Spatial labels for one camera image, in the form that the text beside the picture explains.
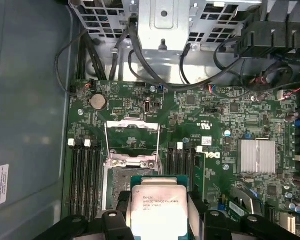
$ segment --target white slot latch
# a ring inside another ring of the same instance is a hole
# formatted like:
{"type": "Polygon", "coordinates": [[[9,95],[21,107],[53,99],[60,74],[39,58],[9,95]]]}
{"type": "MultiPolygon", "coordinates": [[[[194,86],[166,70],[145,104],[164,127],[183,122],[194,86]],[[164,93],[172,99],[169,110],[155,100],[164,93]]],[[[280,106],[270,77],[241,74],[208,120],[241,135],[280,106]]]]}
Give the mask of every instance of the white slot latch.
{"type": "Polygon", "coordinates": [[[69,147],[74,147],[76,145],[76,141],[74,138],[69,138],[68,139],[68,146],[69,147]]]}
{"type": "Polygon", "coordinates": [[[91,140],[90,139],[85,139],[84,140],[84,146],[86,147],[86,148],[91,148],[91,140]]]}

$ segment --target metal socket bracket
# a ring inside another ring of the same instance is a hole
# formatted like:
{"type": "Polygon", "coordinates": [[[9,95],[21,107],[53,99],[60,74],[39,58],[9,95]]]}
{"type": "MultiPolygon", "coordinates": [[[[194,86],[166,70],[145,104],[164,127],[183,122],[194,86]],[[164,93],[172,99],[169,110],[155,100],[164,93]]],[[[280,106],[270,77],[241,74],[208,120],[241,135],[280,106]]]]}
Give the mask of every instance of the metal socket bracket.
{"type": "Polygon", "coordinates": [[[189,37],[189,17],[190,0],[139,1],[138,36],[142,49],[166,46],[168,51],[182,52],[189,37]]]}
{"type": "Polygon", "coordinates": [[[159,156],[159,142],[160,142],[160,129],[158,123],[147,123],[139,118],[126,117],[121,121],[107,121],[104,124],[106,145],[107,145],[107,159],[104,163],[103,174],[103,191],[102,191],[102,210],[106,210],[107,205],[107,188],[108,188],[108,171],[112,168],[125,168],[125,167],[140,167],[142,169],[153,169],[159,175],[163,174],[163,166],[159,156]],[[127,154],[117,154],[110,151],[108,129],[111,128],[128,128],[129,126],[136,126],[138,129],[148,129],[157,132],[157,147],[152,155],[139,155],[137,157],[130,157],[127,154]]]}

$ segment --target microchip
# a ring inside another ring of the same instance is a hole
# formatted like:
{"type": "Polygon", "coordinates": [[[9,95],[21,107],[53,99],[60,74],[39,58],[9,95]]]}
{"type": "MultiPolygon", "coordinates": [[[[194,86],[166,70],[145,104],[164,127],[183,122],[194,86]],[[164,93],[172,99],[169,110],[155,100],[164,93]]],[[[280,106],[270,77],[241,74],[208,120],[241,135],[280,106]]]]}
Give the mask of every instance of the microchip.
{"type": "Polygon", "coordinates": [[[135,83],[135,86],[137,88],[145,88],[146,87],[146,83],[142,82],[142,81],[138,81],[135,83]]]}
{"type": "Polygon", "coordinates": [[[186,104],[187,105],[196,105],[196,97],[193,95],[186,97],[186,104]]]}
{"type": "Polygon", "coordinates": [[[232,143],[232,138],[231,137],[226,137],[224,138],[225,144],[231,144],[232,143]]]}
{"type": "Polygon", "coordinates": [[[277,196],[277,186],[268,185],[268,195],[269,196],[277,196]]]}
{"type": "Polygon", "coordinates": [[[278,109],[278,110],[276,111],[276,115],[277,115],[277,116],[281,116],[281,115],[282,115],[282,110],[278,109]]]}
{"type": "Polygon", "coordinates": [[[230,103],[230,112],[238,113],[239,112],[239,104],[238,103],[230,103]]]}

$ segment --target capacitor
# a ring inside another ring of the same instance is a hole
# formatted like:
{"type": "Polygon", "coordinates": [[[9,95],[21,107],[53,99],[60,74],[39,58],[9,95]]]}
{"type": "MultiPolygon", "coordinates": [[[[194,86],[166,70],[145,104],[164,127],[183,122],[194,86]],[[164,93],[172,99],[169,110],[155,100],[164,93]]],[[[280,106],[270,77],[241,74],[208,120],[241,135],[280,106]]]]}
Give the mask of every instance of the capacitor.
{"type": "Polygon", "coordinates": [[[291,201],[286,201],[284,203],[284,206],[287,208],[287,209],[290,209],[291,211],[294,211],[295,208],[296,208],[296,205],[294,203],[292,203],[291,201]]]}
{"type": "Polygon", "coordinates": [[[187,143],[189,143],[189,138],[187,138],[187,137],[184,137],[183,139],[182,139],[182,142],[184,143],[184,144],[187,144],[187,143]]]}
{"type": "Polygon", "coordinates": [[[225,137],[231,137],[231,131],[230,130],[225,130],[224,133],[223,133],[223,135],[225,137]]]}
{"type": "Polygon", "coordinates": [[[267,98],[267,94],[266,93],[263,93],[263,94],[259,94],[259,95],[257,95],[256,97],[255,97],[255,100],[257,101],[257,102],[262,102],[262,101],[264,101],[266,98],[267,98]]]}
{"type": "Polygon", "coordinates": [[[294,211],[297,213],[297,214],[300,214],[300,206],[296,206],[294,208],[294,211]]]}
{"type": "Polygon", "coordinates": [[[283,119],[286,123],[292,123],[293,121],[297,120],[297,118],[295,116],[285,116],[283,119]]]}
{"type": "Polygon", "coordinates": [[[292,116],[292,117],[299,117],[299,113],[298,112],[289,112],[288,114],[287,114],[288,116],[292,116]]]}
{"type": "Polygon", "coordinates": [[[286,192],[286,193],[284,194],[284,197],[285,197],[286,199],[292,199],[292,198],[294,197],[294,195],[293,195],[291,192],[286,192]]]}
{"type": "Polygon", "coordinates": [[[298,182],[300,182],[300,176],[297,175],[297,174],[294,174],[294,175],[292,176],[292,179],[293,179],[293,180],[296,180],[296,181],[298,181],[298,182]]]}
{"type": "Polygon", "coordinates": [[[300,181],[293,181],[292,184],[300,188],[300,181]]]}
{"type": "Polygon", "coordinates": [[[293,199],[291,202],[294,203],[296,206],[300,207],[300,201],[299,200],[293,199]]]}

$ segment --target heatsink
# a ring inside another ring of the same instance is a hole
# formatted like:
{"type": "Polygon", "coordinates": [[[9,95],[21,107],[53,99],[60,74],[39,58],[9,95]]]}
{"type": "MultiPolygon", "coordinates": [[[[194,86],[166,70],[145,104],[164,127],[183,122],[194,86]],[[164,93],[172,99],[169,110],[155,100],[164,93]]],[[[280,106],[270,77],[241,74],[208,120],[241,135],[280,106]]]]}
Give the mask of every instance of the heatsink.
{"type": "Polygon", "coordinates": [[[275,174],[276,142],[271,140],[239,140],[239,173],[275,174]]]}

